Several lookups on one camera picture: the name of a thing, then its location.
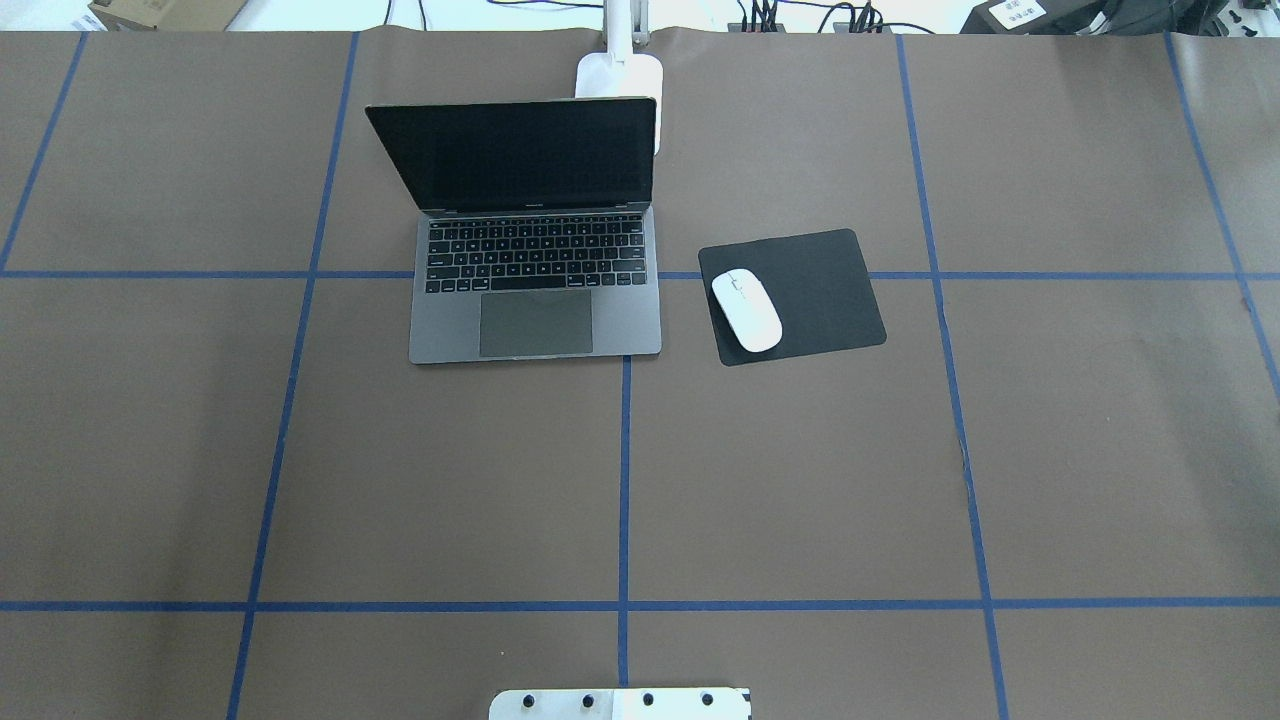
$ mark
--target open laptop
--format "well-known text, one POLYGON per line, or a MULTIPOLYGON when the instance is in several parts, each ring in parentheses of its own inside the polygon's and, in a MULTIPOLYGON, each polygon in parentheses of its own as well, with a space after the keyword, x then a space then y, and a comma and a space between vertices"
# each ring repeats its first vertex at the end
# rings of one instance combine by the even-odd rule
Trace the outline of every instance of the open laptop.
POLYGON ((649 97, 374 105, 417 202, 412 363, 662 348, 649 97))

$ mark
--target black mouse pad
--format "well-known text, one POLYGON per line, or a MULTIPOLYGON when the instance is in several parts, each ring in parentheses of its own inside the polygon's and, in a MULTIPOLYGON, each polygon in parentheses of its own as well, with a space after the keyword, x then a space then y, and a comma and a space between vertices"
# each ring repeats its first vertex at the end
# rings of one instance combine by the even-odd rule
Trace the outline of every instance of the black mouse pad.
POLYGON ((867 263, 851 229, 704 247, 698 264, 724 365, 868 347, 886 340, 867 263), (782 341, 764 352, 742 348, 712 292, 716 275, 735 268, 755 273, 782 320, 782 341))

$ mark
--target white object with black holes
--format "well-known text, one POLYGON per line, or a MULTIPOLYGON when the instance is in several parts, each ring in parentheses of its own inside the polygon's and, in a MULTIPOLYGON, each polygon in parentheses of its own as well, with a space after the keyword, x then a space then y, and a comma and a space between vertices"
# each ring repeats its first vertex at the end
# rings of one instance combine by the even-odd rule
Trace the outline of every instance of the white object with black holes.
POLYGON ((503 691, 489 720, 751 720, 742 688, 503 691))

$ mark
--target black key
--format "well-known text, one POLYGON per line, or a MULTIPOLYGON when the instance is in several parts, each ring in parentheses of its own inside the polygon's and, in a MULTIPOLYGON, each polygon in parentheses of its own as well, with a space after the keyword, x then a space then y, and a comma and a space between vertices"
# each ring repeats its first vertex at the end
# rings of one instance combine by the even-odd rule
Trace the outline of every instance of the black key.
POLYGON ((540 290, 544 287, 564 287, 563 275, 543 275, 540 278, 493 278, 492 290, 540 290))

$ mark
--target laptop keyboard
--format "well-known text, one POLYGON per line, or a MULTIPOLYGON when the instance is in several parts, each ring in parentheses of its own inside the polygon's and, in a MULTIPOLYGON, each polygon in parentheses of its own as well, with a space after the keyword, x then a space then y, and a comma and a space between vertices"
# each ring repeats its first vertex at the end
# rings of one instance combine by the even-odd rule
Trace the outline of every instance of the laptop keyboard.
POLYGON ((431 223, 426 292, 646 282, 641 217, 630 213, 431 223))

